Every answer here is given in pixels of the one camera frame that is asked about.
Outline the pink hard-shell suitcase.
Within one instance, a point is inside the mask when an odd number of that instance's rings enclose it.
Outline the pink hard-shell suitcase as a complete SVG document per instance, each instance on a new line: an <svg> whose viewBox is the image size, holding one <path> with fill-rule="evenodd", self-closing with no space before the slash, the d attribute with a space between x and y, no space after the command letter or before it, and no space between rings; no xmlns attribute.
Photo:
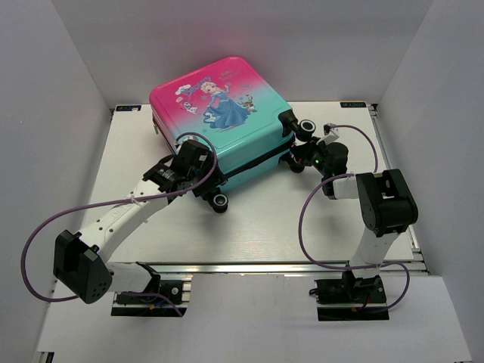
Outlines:
<svg viewBox="0 0 484 363"><path fill-rule="evenodd" d="M241 57L158 85L149 102L171 150L186 138L215 148L218 165L194 194L218 213L228 208L226 191L276 167L295 140L309 141L315 131Z"/></svg>

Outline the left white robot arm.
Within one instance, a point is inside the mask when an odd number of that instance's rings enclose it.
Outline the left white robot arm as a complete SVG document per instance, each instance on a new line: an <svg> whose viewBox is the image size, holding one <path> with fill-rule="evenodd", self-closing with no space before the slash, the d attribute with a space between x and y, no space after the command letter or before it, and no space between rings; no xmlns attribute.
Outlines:
<svg viewBox="0 0 484 363"><path fill-rule="evenodd" d="M140 262L112 263L111 256L138 227L176 197L209 191L218 164L216 149L202 135L186 134L178 152L152 166L125 200L96 222L76 233L61 232L55 240L54 275L84 303L98 301L105 293L156 299L159 276Z"/></svg>

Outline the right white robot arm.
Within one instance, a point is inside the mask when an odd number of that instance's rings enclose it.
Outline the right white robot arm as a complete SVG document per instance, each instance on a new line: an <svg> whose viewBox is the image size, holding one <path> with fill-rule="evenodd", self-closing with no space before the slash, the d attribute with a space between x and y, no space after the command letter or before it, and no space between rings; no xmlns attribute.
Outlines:
<svg viewBox="0 0 484 363"><path fill-rule="evenodd" d="M311 197L322 191L331 200L359 202L365 229L355 254L342 268L347 278L341 283L345 298L357 302L368 294L368 284L379 275L392 243L417 221L418 209L400 169L348 173L348 153L339 142L313 139L290 149L290 166L297 171L312 166L321 173L321 184Z"/></svg>

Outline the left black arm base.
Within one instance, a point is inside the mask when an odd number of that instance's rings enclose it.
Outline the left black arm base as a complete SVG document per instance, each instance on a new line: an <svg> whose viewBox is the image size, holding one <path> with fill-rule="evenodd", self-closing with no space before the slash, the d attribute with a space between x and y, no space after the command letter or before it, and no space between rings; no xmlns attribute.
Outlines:
<svg viewBox="0 0 484 363"><path fill-rule="evenodd" d="M188 309L191 275L162 275L142 296L116 293L113 317L181 318Z"/></svg>

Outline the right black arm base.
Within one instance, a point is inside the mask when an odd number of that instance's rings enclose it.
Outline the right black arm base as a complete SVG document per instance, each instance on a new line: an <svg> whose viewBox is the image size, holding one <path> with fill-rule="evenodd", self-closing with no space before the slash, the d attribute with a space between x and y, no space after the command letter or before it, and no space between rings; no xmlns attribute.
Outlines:
<svg viewBox="0 0 484 363"><path fill-rule="evenodd" d="M316 298L319 321L388 321L386 293L379 275L356 278L345 271L338 279L315 280L309 295Z"/></svg>

